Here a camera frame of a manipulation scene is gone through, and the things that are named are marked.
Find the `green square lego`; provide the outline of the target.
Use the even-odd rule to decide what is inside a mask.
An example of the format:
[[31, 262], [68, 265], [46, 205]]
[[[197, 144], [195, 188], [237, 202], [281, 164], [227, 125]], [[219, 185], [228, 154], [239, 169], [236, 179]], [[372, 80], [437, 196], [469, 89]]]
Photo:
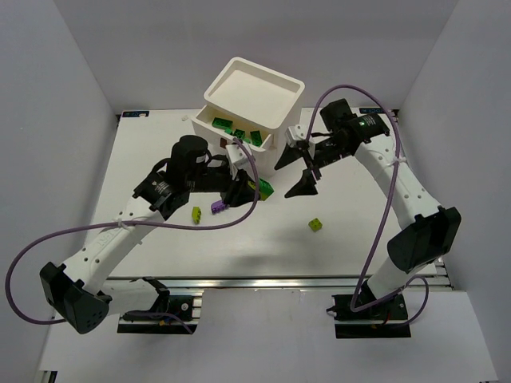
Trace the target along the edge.
[[274, 188], [266, 181], [259, 178], [259, 196], [262, 201], [274, 193]]

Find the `dark green long lego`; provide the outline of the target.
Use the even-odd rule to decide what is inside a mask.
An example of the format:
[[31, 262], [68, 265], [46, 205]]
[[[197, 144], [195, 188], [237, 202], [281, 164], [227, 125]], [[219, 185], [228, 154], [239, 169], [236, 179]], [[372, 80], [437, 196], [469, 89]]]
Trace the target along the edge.
[[212, 126], [215, 127], [215, 128], [220, 128], [220, 129], [230, 129], [233, 125], [233, 121], [232, 120], [227, 120], [227, 119], [224, 119], [224, 118], [221, 118], [221, 117], [214, 117], [213, 118], [213, 121], [212, 121]]

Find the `white drawer cabinet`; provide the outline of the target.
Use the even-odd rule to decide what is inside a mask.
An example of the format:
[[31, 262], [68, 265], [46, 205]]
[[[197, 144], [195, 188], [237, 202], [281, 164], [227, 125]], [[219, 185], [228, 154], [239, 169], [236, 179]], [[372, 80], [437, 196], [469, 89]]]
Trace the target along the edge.
[[285, 130], [300, 122], [305, 84], [242, 57], [232, 58], [204, 92], [205, 105], [274, 134], [276, 162]]

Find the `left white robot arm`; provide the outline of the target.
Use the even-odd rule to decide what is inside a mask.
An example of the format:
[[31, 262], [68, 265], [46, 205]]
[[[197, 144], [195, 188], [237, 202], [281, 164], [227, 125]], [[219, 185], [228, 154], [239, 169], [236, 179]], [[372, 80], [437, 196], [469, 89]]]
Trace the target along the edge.
[[108, 281], [112, 271], [153, 229], [188, 203], [192, 193], [220, 194], [231, 206], [255, 205], [259, 198], [256, 162], [249, 146], [236, 139], [224, 155], [212, 155], [208, 142], [182, 136], [171, 155], [158, 161], [134, 188], [112, 224], [61, 265], [47, 263], [40, 272], [48, 303], [79, 334], [87, 334], [109, 315], [147, 320], [181, 319], [170, 310], [170, 291], [154, 277], [120, 286]]

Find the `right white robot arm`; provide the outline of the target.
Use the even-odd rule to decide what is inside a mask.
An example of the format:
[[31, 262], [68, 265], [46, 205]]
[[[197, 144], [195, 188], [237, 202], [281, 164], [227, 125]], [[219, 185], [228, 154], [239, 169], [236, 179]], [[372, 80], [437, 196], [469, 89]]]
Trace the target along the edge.
[[388, 257], [360, 287], [356, 309], [378, 305], [401, 290], [426, 265], [448, 253], [461, 223], [457, 208], [444, 208], [418, 181], [406, 160], [396, 155], [396, 135], [377, 114], [354, 114], [347, 101], [333, 101], [320, 116], [326, 132], [317, 144], [301, 125], [285, 132], [286, 146], [275, 165], [281, 169], [303, 159], [305, 170], [287, 198], [317, 195], [321, 168], [354, 157], [373, 177], [398, 219], [400, 232], [386, 245]]

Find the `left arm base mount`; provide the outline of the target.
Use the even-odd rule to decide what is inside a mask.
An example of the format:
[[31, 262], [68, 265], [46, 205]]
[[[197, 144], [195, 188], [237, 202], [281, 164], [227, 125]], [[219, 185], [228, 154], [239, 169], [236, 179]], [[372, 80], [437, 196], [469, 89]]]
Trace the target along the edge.
[[119, 334], [149, 335], [192, 335], [200, 318], [199, 298], [186, 294], [173, 294], [162, 282], [153, 278], [142, 278], [157, 293], [153, 305], [139, 309], [143, 314], [123, 314], [120, 316]]

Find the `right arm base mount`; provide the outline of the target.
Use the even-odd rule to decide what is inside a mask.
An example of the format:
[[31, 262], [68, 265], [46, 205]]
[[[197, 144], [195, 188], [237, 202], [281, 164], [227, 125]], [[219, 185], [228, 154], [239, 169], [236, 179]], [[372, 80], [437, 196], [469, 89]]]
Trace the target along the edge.
[[351, 296], [332, 296], [334, 305], [326, 313], [335, 321], [337, 339], [391, 339], [410, 338], [408, 311], [402, 295], [379, 306], [354, 312], [350, 308]]

